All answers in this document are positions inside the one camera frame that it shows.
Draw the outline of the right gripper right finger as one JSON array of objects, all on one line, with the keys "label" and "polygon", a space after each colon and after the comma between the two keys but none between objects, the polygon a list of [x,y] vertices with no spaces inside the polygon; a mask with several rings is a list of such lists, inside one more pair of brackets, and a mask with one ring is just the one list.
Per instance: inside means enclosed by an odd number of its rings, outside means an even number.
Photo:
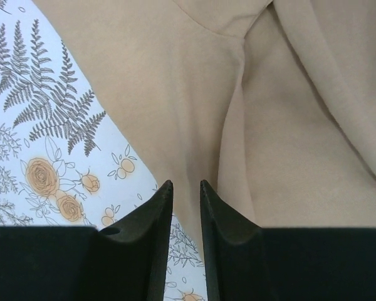
[{"label": "right gripper right finger", "polygon": [[200,192],[209,300],[376,300],[376,228],[262,228]]}]

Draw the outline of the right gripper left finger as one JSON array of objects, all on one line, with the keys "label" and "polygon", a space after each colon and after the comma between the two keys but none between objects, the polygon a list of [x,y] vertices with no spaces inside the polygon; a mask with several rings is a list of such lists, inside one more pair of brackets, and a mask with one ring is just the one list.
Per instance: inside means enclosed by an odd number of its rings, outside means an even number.
[{"label": "right gripper left finger", "polygon": [[102,230],[0,226],[0,300],[162,300],[173,192]]}]

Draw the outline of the tan t shirt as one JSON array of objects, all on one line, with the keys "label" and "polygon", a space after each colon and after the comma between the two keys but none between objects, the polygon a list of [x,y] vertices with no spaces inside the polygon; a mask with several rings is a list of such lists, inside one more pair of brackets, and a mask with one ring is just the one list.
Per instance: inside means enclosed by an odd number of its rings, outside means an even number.
[{"label": "tan t shirt", "polygon": [[376,226],[376,1],[37,1],[175,213]]}]

